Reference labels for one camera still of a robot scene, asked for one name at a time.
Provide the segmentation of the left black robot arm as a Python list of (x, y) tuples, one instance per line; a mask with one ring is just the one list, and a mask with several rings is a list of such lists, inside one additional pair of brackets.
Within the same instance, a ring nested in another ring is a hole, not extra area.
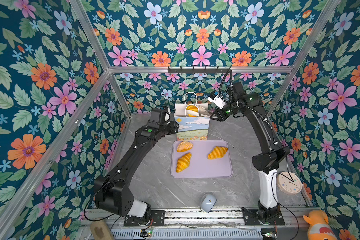
[(179, 124), (172, 121), (148, 121), (135, 131), (135, 138), (117, 165), (94, 185), (96, 208), (121, 217), (135, 217), (145, 222), (151, 218), (150, 204), (136, 199), (129, 186), (145, 156), (166, 135), (174, 135)]

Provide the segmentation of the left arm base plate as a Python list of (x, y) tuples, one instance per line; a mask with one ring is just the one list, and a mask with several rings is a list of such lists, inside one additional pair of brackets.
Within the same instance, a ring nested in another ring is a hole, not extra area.
[(135, 216), (127, 216), (124, 220), (124, 227), (162, 227), (165, 221), (164, 210), (147, 210), (141, 218)]

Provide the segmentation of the croissant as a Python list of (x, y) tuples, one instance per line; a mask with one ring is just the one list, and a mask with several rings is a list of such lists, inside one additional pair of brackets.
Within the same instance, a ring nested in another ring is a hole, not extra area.
[(180, 173), (190, 166), (192, 153), (186, 153), (177, 160), (176, 172)]
[(207, 156), (209, 160), (221, 159), (228, 152), (227, 147), (216, 146)]

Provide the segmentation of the cream and steel tongs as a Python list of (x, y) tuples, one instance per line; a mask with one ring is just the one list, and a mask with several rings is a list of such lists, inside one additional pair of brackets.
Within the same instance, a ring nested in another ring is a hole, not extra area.
[(213, 112), (206, 109), (197, 109), (197, 117), (210, 118)]

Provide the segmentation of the landscape print paper bag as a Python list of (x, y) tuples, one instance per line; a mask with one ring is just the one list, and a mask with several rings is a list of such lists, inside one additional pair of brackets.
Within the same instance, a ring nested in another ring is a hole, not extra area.
[(206, 141), (210, 125), (210, 118), (187, 117), (187, 105), (196, 105), (199, 109), (208, 110), (208, 104), (198, 103), (198, 95), (194, 92), (185, 93), (184, 103), (175, 104), (174, 119), (180, 125), (176, 134), (178, 141)]

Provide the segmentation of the small round bread roll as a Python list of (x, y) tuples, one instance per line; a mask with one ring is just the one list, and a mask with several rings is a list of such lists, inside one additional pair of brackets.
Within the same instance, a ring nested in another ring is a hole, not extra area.
[(187, 105), (185, 113), (187, 117), (198, 118), (200, 115), (200, 109), (196, 105)]

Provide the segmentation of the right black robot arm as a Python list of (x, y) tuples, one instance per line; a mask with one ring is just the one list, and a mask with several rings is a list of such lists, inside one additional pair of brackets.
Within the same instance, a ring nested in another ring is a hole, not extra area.
[(208, 101), (217, 106), (211, 119), (224, 122), (230, 116), (236, 118), (241, 115), (249, 120), (261, 148), (261, 153), (252, 157), (253, 166), (260, 176), (259, 209), (277, 210), (276, 182), (273, 177), (276, 176), (280, 162), (289, 155), (290, 149), (282, 144), (267, 117), (259, 94), (247, 94), (240, 83), (231, 85), (226, 92), (229, 95), (227, 99), (223, 99), (222, 94), (215, 91), (208, 97)]

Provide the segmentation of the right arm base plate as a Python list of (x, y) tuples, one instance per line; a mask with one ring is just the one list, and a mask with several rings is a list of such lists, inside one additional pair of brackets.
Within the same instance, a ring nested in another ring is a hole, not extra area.
[(247, 209), (242, 207), (241, 208), (244, 222), (246, 226), (270, 226), (270, 225), (277, 225), (277, 226), (284, 226), (286, 223), (284, 221), (282, 212), (280, 208), (275, 207), (271, 209)]

